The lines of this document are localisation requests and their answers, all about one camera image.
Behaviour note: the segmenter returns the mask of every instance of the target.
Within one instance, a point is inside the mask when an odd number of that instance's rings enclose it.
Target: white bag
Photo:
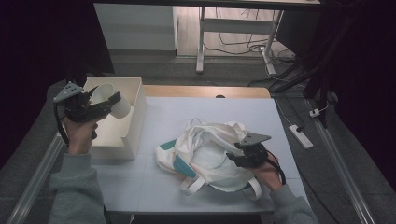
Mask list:
[[[164,143],[155,149],[161,169],[186,176],[181,185],[187,194],[195,193],[203,184],[225,192],[238,190],[251,200],[262,196],[262,189],[250,171],[237,167],[226,152],[242,156],[242,150],[234,143],[240,142],[248,131],[237,122],[200,123],[192,126],[176,140]]]

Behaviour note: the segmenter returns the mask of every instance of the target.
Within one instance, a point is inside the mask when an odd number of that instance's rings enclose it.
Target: white cup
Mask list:
[[[102,103],[104,101],[107,101],[108,98],[114,95],[114,93],[116,92],[117,89],[112,84],[100,85],[93,92],[91,102],[93,105]],[[116,119],[125,118],[131,111],[131,105],[129,104],[129,102],[122,95],[120,96],[121,99],[116,104],[114,104],[113,107],[111,107],[110,114]]]

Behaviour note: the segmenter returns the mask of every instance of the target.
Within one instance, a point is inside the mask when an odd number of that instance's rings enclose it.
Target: human hand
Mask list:
[[[69,138],[67,152],[72,155],[88,153],[92,144],[92,132],[98,127],[96,122],[104,118],[93,119],[85,123],[76,123],[67,117],[64,118],[64,126]]]
[[[268,159],[278,164],[278,158],[272,153],[268,153]],[[279,171],[270,163],[265,162],[257,168],[246,168],[259,178],[271,191],[282,188],[282,182],[279,179]]]

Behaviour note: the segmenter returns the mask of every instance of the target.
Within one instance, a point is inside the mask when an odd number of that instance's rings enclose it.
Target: sleeve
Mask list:
[[[276,224],[318,224],[317,217],[303,197],[295,197],[288,185],[273,191],[270,196],[275,205]]]
[[[49,188],[56,191],[49,223],[106,223],[102,192],[91,155],[64,154],[61,171]]]

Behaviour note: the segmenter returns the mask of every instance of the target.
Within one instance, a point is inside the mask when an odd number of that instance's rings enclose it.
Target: white box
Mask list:
[[[98,122],[97,138],[92,141],[93,159],[133,160],[137,156],[140,134],[146,114],[146,96],[140,77],[88,77],[84,91],[102,84],[113,84],[131,104],[123,119],[111,115]]]

